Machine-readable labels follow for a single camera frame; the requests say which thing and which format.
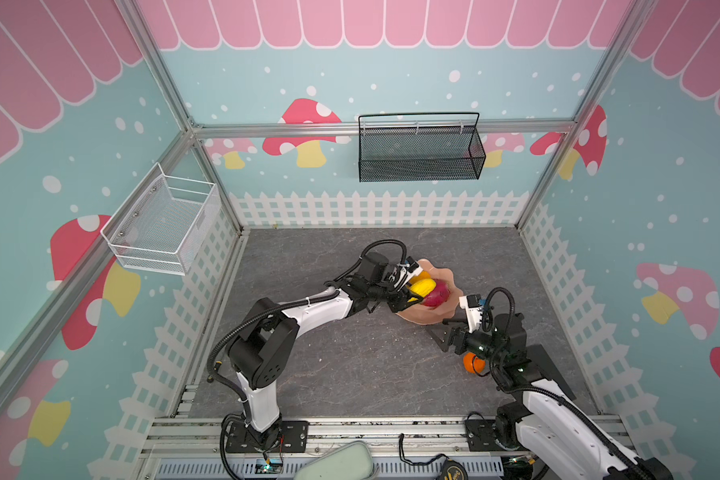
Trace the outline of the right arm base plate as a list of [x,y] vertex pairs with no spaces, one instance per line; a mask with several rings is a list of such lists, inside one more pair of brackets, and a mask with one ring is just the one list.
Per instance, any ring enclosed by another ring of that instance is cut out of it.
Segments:
[[464,419],[466,440],[470,452],[509,452],[496,437],[494,421],[480,416],[468,416]]

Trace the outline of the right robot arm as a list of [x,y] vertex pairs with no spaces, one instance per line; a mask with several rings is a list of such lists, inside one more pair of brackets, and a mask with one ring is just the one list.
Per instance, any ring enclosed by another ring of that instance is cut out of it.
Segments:
[[493,442],[496,449],[527,450],[561,479],[671,479],[660,460],[640,457],[574,404],[544,347],[527,343],[522,320],[519,313],[501,314],[486,325],[452,319],[427,327],[442,351],[483,361],[476,374],[513,397],[491,423],[465,422],[474,449]]

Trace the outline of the pink scalloped fruit bowl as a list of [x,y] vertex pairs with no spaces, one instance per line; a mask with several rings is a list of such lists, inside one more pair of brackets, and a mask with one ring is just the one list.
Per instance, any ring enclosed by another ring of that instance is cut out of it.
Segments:
[[452,318],[459,308],[459,298],[464,295],[455,283],[453,271],[435,267],[427,259],[420,259],[418,263],[423,271],[414,278],[414,282],[431,279],[435,283],[435,288],[421,304],[411,306],[398,312],[397,315],[417,325],[432,325]]

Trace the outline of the yellow lemon fruit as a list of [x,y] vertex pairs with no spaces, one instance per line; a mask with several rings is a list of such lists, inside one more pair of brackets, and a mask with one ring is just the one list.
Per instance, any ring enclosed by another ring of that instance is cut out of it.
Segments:
[[415,282],[410,287],[410,291],[419,297],[426,298],[431,292],[436,289],[436,287],[437,283],[435,280],[431,278],[425,278]]

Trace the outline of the pink dragon fruit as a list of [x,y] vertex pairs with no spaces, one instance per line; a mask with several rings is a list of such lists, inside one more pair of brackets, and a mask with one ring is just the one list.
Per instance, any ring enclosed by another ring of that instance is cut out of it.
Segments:
[[436,289],[424,298],[422,304],[428,308],[437,308],[448,301],[450,290],[445,281],[436,279]]

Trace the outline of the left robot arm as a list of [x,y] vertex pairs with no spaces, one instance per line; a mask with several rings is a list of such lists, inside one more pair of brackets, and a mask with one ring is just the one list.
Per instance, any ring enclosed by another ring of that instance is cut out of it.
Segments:
[[237,395],[242,421],[250,432],[269,433],[282,421],[276,381],[297,339],[380,304],[400,312],[422,303],[423,296],[410,287],[410,280],[422,272],[408,255],[392,262],[367,249],[318,294],[283,303],[262,298],[212,347],[206,359],[207,376]]

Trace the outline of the orange tangerine fruit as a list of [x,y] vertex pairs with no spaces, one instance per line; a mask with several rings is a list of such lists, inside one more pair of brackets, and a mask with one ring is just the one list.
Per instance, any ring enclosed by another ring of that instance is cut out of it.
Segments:
[[486,369],[486,361],[471,352],[464,355],[463,365],[468,373],[475,375],[482,375]]

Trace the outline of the orange yellow mango fruit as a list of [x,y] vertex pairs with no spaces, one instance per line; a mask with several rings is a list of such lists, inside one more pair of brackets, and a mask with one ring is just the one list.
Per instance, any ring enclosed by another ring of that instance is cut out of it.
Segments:
[[412,278],[412,281],[413,281],[414,283],[416,283],[416,282],[418,282],[418,281],[420,281],[420,280],[424,280],[424,279],[431,279],[431,275],[430,275],[430,273],[429,273],[428,271],[422,271],[419,275],[417,275],[416,277]]

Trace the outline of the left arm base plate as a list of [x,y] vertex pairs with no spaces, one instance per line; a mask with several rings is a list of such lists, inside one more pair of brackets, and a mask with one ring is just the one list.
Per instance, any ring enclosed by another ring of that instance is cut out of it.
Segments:
[[279,420],[264,432],[233,420],[227,428],[224,451],[229,454],[305,453],[310,423]]

